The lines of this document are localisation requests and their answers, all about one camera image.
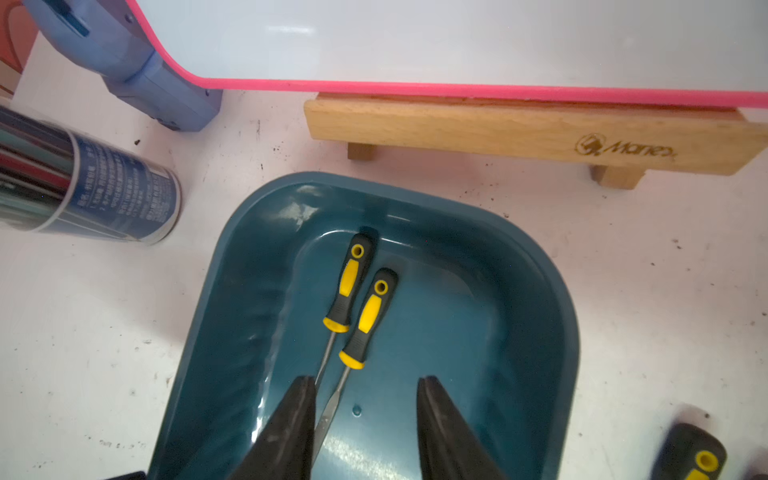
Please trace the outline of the teal plastic storage box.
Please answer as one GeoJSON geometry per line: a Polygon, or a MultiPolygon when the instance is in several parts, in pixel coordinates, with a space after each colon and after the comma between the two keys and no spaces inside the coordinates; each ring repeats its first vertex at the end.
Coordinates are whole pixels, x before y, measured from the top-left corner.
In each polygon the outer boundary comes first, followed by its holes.
{"type": "Polygon", "coordinates": [[[299,173],[214,250],[148,475],[224,479],[298,378],[315,479],[418,479],[417,387],[439,381],[492,468],[558,475],[579,362],[544,250],[485,210],[299,173]]]}

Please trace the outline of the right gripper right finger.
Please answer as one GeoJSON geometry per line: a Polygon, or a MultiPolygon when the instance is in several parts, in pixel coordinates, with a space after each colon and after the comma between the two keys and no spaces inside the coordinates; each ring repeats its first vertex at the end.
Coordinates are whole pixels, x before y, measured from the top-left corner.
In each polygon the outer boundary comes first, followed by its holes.
{"type": "Polygon", "coordinates": [[[416,405],[423,479],[506,479],[437,377],[419,379],[416,405]]]}

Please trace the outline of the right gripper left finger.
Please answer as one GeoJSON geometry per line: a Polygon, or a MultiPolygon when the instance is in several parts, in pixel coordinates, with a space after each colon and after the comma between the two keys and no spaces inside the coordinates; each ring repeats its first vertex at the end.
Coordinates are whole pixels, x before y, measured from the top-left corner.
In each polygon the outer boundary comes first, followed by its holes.
{"type": "Polygon", "coordinates": [[[310,479],[316,395],[313,377],[296,377],[229,479],[310,479]]]}

